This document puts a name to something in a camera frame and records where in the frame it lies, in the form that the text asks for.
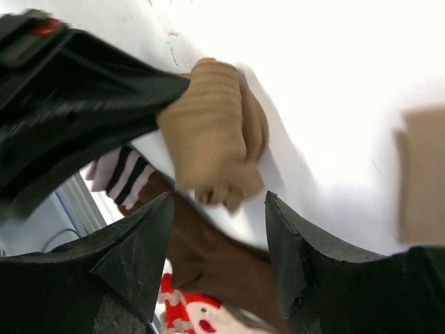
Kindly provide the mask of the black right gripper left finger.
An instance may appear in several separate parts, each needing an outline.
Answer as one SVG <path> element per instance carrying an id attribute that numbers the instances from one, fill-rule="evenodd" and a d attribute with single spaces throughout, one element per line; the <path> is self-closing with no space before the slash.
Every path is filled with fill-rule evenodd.
<path id="1" fill-rule="evenodd" d="M 146 333 L 174 215 L 171 193 L 48 253 L 1 259 L 2 333 Z"/>

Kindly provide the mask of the dark brown striped sock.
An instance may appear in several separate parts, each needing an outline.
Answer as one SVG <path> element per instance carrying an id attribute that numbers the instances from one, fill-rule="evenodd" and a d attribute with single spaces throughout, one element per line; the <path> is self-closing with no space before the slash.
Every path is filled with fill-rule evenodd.
<path id="1" fill-rule="evenodd" d="M 128 145 L 91 162 L 86 178 L 93 192 L 106 192 L 125 216 L 173 189 L 163 173 Z M 174 221 L 166 255 L 172 265 L 172 286 L 248 311 L 275 333 L 286 333 L 269 254 L 228 237 L 185 197 L 173 196 Z"/>

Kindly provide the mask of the tan ribbed sock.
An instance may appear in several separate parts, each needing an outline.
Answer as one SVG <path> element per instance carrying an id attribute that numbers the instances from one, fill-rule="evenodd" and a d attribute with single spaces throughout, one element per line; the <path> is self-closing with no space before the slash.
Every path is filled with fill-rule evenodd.
<path id="1" fill-rule="evenodd" d="M 229 63 L 202 58 L 188 78 L 186 92 L 156 118 L 175 187 L 235 212 L 264 189 L 258 163 L 269 139 L 266 114 Z"/>

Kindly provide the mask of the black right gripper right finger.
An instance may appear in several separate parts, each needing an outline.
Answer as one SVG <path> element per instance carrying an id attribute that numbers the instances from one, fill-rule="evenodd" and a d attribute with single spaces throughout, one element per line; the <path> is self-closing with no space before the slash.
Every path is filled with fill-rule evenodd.
<path id="1" fill-rule="evenodd" d="M 271 192 L 265 215 L 288 332 L 444 332 L 442 247 L 378 255 L 307 221 Z"/>

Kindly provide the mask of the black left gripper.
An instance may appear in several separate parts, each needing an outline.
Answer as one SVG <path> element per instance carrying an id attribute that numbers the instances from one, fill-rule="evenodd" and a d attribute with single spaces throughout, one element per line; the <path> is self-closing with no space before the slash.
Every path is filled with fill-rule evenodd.
<path id="1" fill-rule="evenodd" d="M 1 214 L 25 218 L 74 173 L 157 128 L 189 81 L 48 13 L 1 18 Z"/>

